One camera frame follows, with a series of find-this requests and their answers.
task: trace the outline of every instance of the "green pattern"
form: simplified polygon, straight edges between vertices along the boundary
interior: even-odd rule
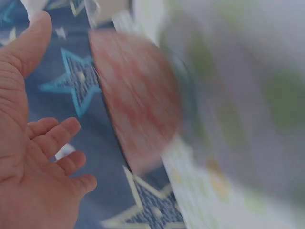
[[[214,216],[212,215],[209,216],[209,222],[211,229],[219,229],[218,222]]]
[[[204,80],[208,80],[215,72],[213,57],[204,43],[200,32],[193,35],[188,45],[188,55],[194,65],[196,73]]]
[[[244,21],[245,9],[253,6],[254,0],[221,0],[218,1],[216,6],[219,15],[224,21],[234,27],[238,28]]]
[[[285,129],[305,124],[305,85],[297,70],[275,72],[263,84],[263,92],[277,127]]]
[[[259,192],[248,190],[244,194],[244,203],[251,212],[260,215],[265,214],[265,205]]]
[[[235,147],[246,142],[238,111],[231,102],[220,106],[216,116],[227,143]]]

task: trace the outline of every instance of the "finger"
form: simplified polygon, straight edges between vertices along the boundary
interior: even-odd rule
[[[50,160],[80,129],[81,125],[76,118],[68,118],[46,134],[34,138],[33,141]]]
[[[67,176],[75,173],[77,170],[83,167],[85,163],[86,156],[81,151],[74,151],[56,162],[56,164],[63,169],[65,175]]]
[[[89,192],[96,189],[97,180],[94,175],[86,174],[81,177],[71,179],[75,188],[76,193],[79,194],[79,198],[83,198]]]
[[[44,11],[38,13],[28,29],[0,49],[0,64],[13,66],[23,77],[28,76],[40,63],[50,42],[51,33],[49,14]]]
[[[30,122],[27,124],[26,135],[32,140],[46,134],[57,125],[59,125],[59,122],[55,118],[43,118],[37,122]]]

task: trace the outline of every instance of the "star pattern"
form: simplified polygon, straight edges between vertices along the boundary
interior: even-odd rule
[[[10,31],[9,37],[7,39],[0,40],[0,44],[5,46],[11,43],[15,39],[16,39],[16,27],[13,27]]]
[[[59,38],[62,37],[65,40],[67,39],[66,31],[62,26],[59,29],[55,29],[55,32]]]
[[[85,8],[84,0],[57,0],[47,5],[47,10],[63,8],[70,6],[74,17],[77,17],[80,12]]]
[[[2,26],[4,23],[13,23],[13,20],[10,18],[10,14],[14,10],[15,6],[16,2],[14,1],[0,13],[0,26]]]
[[[170,185],[158,191],[124,167],[136,205],[101,225],[109,229],[184,229]]]
[[[92,57],[80,58],[66,49],[61,49],[66,73],[56,80],[40,85],[44,92],[71,93],[78,117],[87,111],[95,93],[100,93],[98,75]]]

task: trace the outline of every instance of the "blue star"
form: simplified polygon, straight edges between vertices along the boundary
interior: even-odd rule
[[[0,26],[3,25],[4,22],[13,23],[13,20],[9,18],[9,15],[14,10],[15,6],[16,2],[14,1],[0,13]]]
[[[107,221],[109,229],[184,229],[171,186],[158,191],[124,168],[136,205]]]
[[[71,93],[78,117],[87,111],[95,93],[100,93],[98,75],[92,57],[80,58],[61,48],[66,73],[56,80],[40,85],[44,92]]]

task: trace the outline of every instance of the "white star outline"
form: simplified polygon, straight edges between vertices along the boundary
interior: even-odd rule
[[[131,219],[135,215],[143,212],[144,206],[141,201],[141,197],[136,187],[136,182],[138,185],[144,187],[147,191],[152,193],[154,196],[161,200],[165,200],[168,196],[173,192],[172,187],[170,184],[165,186],[161,191],[156,190],[154,187],[146,183],[140,177],[131,174],[131,172],[126,168],[123,167],[130,189],[132,191],[133,198],[135,200],[135,205],[131,208],[127,209],[126,211],[122,212],[121,214],[112,217],[106,221],[102,221],[101,225],[105,228],[109,229],[152,229],[149,224],[146,223],[126,223],[127,220]],[[168,222],[164,229],[185,229],[185,224],[182,222]]]
[[[54,3],[49,4],[46,9],[53,10],[57,8],[67,7],[70,5],[74,17],[77,17],[80,14],[80,12],[85,8],[85,1],[81,0],[81,3],[79,4],[78,7],[75,7],[74,2],[75,0],[58,0]]]
[[[62,37],[65,40],[67,39],[66,31],[62,26],[58,29],[55,29],[55,32],[59,38]]]
[[[9,37],[7,39],[0,40],[0,43],[5,46],[16,39],[16,27],[13,27],[10,31]]]

